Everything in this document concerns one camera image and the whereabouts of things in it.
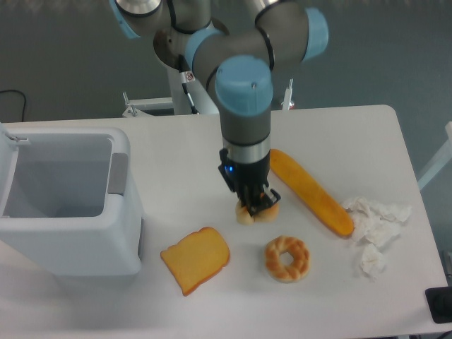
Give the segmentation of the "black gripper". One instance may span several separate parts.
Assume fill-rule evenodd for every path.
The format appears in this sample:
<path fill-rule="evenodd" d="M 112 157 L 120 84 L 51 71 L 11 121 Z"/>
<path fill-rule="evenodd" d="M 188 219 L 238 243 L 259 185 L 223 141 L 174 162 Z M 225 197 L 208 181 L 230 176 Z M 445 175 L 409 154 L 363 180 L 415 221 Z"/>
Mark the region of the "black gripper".
<path fill-rule="evenodd" d="M 268 173 L 270 153 L 254 163 L 238 163 L 228 158 L 228 151 L 220 152 L 221 164 L 218 169 L 231 192 L 235 192 L 240 206 L 254 216 L 272 208 L 280 199 L 280 194 L 269 189 Z"/>

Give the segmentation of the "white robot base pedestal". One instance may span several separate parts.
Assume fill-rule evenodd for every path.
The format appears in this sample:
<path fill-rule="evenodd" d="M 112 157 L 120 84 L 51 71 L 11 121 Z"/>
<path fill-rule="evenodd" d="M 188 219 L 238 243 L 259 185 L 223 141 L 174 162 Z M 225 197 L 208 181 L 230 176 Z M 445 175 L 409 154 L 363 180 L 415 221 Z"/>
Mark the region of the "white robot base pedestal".
<path fill-rule="evenodd" d="M 218 109 L 192 71 L 167 68 L 167 77 L 175 115 L 218 114 Z"/>

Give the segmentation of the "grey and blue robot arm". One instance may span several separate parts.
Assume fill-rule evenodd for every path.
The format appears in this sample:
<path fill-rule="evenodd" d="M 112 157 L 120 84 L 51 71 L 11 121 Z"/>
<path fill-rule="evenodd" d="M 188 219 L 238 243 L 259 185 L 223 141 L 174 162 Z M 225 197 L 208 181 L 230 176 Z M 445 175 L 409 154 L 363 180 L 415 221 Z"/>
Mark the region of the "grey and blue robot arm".
<path fill-rule="evenodd" d="M 220 115 L 219 171 L 255 215 L 279 194 L 269 187 L 271 74 L 323 53 L 329 31 L 317 8 L 295 1 L 248 1 L 254 27 L 228 35 L 213 25 L 209 1 L 112 1 L 126 35 L 167 31 L 179 66 L 192 72 Z"/>

